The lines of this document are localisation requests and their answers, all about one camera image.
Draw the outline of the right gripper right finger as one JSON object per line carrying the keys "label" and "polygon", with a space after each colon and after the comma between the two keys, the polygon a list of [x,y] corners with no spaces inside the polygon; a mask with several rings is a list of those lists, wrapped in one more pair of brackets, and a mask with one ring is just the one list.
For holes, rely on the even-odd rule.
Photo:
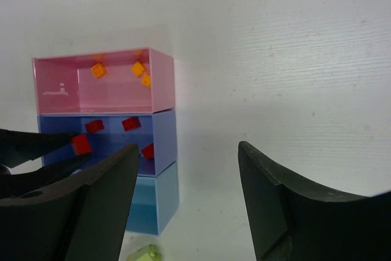
{"label": "right gripper right finger", "polygon": [[390,259],[390,193],[324,186],[246,141],[238,164],[257,260]]}

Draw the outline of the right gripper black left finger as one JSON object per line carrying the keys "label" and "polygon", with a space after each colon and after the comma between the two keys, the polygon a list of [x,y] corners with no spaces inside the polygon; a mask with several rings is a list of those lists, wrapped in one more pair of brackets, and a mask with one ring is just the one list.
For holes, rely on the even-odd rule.
{"label": "right gripper black left finger", "polygon": [[18,198],[1,200],[1,260],[118,260],[137,145]]}

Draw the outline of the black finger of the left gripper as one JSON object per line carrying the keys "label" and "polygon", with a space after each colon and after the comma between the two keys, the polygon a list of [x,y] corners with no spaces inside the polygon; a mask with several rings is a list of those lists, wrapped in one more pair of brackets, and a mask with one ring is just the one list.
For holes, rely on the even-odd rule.
{"label": "black finger of the left gripper", "polygon": [[19,166],[69,143],[76,133],[28,133],[1,129],[1,165]]}

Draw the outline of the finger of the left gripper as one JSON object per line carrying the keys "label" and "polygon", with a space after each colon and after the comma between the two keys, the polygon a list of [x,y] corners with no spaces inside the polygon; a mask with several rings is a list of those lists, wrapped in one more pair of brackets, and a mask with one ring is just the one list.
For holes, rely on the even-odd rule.
{"label": "finger of the left gripper", "polygon": [[1,194],[27,194],[58,182],[89,160],[88,154],[74,156],[24,174],[1,174]]}

